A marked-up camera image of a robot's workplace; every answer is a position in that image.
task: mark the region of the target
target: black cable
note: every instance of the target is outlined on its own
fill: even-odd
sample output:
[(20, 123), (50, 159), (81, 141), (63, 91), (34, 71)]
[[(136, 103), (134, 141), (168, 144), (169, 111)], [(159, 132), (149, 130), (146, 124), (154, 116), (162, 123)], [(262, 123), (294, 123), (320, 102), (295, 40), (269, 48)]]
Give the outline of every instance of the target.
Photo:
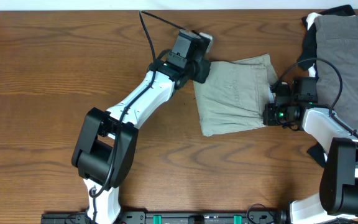
[(333, 109), (334, 109), (334, 106), (335, 104), (338, 102), (339, 100), (339, 97), (341, 96), (341, 93), (342, 93), (342, 89), (343, 89), (343, 83), (342, 83), (342, 76), (341, 74), (339, 73), (339, 70), (329, 61), (325, 60), (325, 59), (322, 59), (322, 58), (318, 58), (318, 57), (313, 57), (313, 58), (307, 58), (307, 59), (304, 59), (304, 60), (300, 60), (299, 62), (297, 63), (294, 63), (293, 65), (291, 65), (291, 67), (289, 67), (284, 73), (283, 75), (270, 87), (271, 91), (274, 92), (275, 89), (278, 87), (278, 85), (282, 82), (284, 76), (286, 74), (288, 74), (288, 72), (293, 69), (295, 66), (297, 66), (298, 64), (300, 63), (303, 63), (303, 62), (306, 62), (306, 61), (310, 61), (310, 60), (319, 60), (319, 61), (322, 61), (326, 64), (328, 64), (329, 66), (331, 66), (335, 72), (336, 72), (336, 75), (338, 76), (338, 79), (339, 79), (339, 91), (338, 91), (338, 94), (336, 95), (335, 97), (335, 100), (333, 101), (333, 103), (331, 104), (331, 106), (329, 107), (329, 116), (332, 117), (333, 120), (335, 120), (335, 122), (337, 122), (337, 124), (339, 124), (340, 126), (342, 126), (346, 131), (349, 131), (354, 137), (356, 137), (358, 139), (358, 134), (357, 134), (357, 130), (353, 130), (351, 129), (350, 127), (348, 127), (347, 125), (345, 125), (342, 121), (340, 121), (337, 117), (335, 117), (335, 113), (333, 113)]
[[(250, 210), (253, 207), (257, 206), (257, 205), (266, 208), (265, 205), (262, 205), (261, 203), (255, 203), (255, 204), (251, 205), (251, 207), (248, 208), (247, 213), (246, 213), (246, 217), (247, 217), (248, 221), (251, 222), (252, 224), (259, 224), (259, 223), (256, 223), (252, 219), (249, 218)], [(273, 221), (270, 222), (270, 223), (267, 223), (267, 224), (273, 224), (275, 222), (275, 219), (276, 219), (275, 216), (273, 214), (271, 214), (270, 211), (267, 211), (267, 213), (273, 218)]]
[(65, 219), (65, 224), (76, 224), (76, 222), (73, 222), (73, 220), (76, 220), (76, 216), (81, 214), (82, 212), (76, 212), (73, 214), (69, 214), (66, 219)]
[(274, 111), (274, 118), (275, 118), (276, 122), (278, 124), (281, 124), (283, 128), (290, 128), (292, 131), (300, 131), (299, 126), (296, 129), (293, 129), (292, 125), (291, 125), (291, 122), (284, 122), (283, 123), (283, 122), (280, 121), (280, 119), (278, 118), (278, 113), (277, 112), (281, 109), (281, 107), (282, 107), (281, 105), (278, 105), (276, 110)]
[[(94, 192), (96, 191), (96, 187), (91, 188), (91, 190), (89, 190), (89, 194), (94, 194)], [(96, 214), (98, 213), (97, 209), (96, 209), (96, 197), (92, 198), (92, 204), (93, 204), (93, 218), (92, 218), (92, 224), (96, 224)]]
[(167, 53), (171, 52), (171, 49), (165, 49), (163, 51), (161, 51), (161, 53), (158, 55), (157, 60), (160, 60), (162, 57), (164, 57), (164, 55), (166, 55)]
[[(143, 30), (146, 33), (147, 40), (149, 41), (150, 48), (152, 50), (153, 64), (155, 65), (156, 58), (155, 58), (154, 46), (153, 46), (152, 39), (150, 38), (149, 32), (147, 30), (147, 27), (146, 27), (146, 25), (144, 23), (142, 13), (145, 13), (145, 12), (144, 11), (139, 11), (139, 18), (140, 18), (140, 22), (142, 23)], [(120, 116), (119, 121), (118, 121), (117, 131), (116, 131), (116, 137), (115, 137), (116, 142), (114, 143), (112, 153), (110, 154), (110, 157), (109, 157), (109, 159), (112, 159), (112, 160), (111, 160), (111, 163), (110, 163), (110, 166), (109, 166), (109, 171), (108, 171), (108, 174), (107, 174), (107, 177), (106, 177), (106, 181), (104, 181), (104, 184), (102, 185), (102, 187), (101, 187), (101, 189), (99, 190), (98, 193), (94, 194), (94, 192), (89, 192), (89, 196), (91, 198), (99, 197), (103, 193), (103, 191), (107, 188), (107, 186), (109, 185), (111, 177), (112, 177), (112, 173), (114, 171), (114, 162), (115, 162), (116, 154), (117, 154), (117, 146), (118, 146), (118, 143), (119, 143), (119, 139), (121, 137), (121, 128), (122, 128), (122, 121), (124, 120), (124, 116), (128, 112), (129, 108), (131, 108), (131, 106), (136, 102), (136, 100), (138, 100), (153, 85), (154, 80), (155, 80), (155, 73), (156, 73), (156, 69), (154, 69), (152, 79), (149, 82), (149, 84), (147, 84), (146, 88), (144, 88), (138, 95), (136, 95), (128, 103), (128, 105), (125, 106), (124, 109), (122, 110), (121, 116)]]
[(181, 26), (178, 26), (178, 25), (176, 25), (176, 24), (174, 24), (174, 23), (172, 23), (172, 22), (170, 22), (170, 21), (166, 21), (165, 19), (162, 19), (161, 17), (155, 16), (155, 15), (149, 13), (149, 12), (145, 12), (145, 11), (140, 11), (140, 12), (143, 13), (143, 14), (146, 14), (146, 15), (148, 15), (148, 16), (151, 16), (151, 17), (153, 17), (153, 18), (156, 18), (156, 19), (158, 19), (158, 20), (161, 20), (162, 22), (165, 22), (165, 23), (167, 23), (167, 24), (170, 24), (171, 26), (174, 26), (174, 27), (176, 27), (176, 28), (178, 28), (178, 29), (185, 29), (185, 28), (183, 28), (183, 27), (181, 27)]

